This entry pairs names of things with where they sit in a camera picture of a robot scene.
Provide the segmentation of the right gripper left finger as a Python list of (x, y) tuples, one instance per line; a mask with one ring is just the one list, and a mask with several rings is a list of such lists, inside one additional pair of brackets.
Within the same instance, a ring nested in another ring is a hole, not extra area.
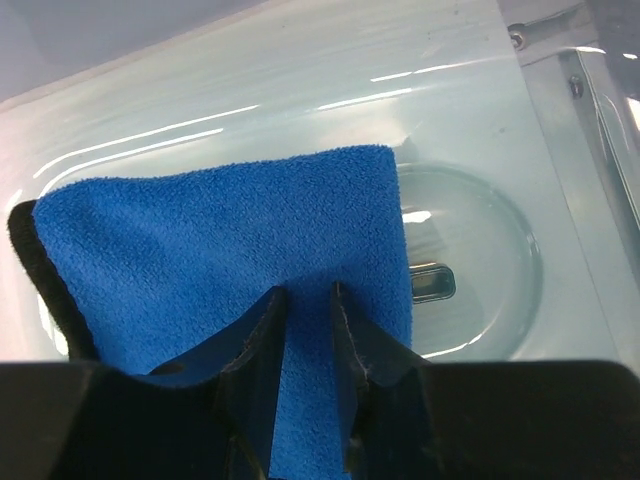
[(284, 357), (287, 292), (269, 289), (237, 320), (149, 373), (192, 394), (217, 428), (218, 479), (265, 479), (270, 470)]

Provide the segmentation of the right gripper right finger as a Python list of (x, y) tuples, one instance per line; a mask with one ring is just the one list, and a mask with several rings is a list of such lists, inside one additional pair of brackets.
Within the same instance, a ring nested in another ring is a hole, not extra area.
[(347, 287), (330, 319), (343, 466), (353, 479), (433, 479), (427, 362), (370, 320)]

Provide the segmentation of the blue and black towel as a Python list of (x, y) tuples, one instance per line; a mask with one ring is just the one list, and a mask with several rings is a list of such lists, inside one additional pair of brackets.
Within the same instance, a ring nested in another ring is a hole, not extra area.
[(130, 374), (288, 293), (271, 471), (343, 477), (330, 290), (411, 339), (392, 149), (338, 148), (157, 178), (93, 178), (16, 205), (11, 244), (74, 358)]

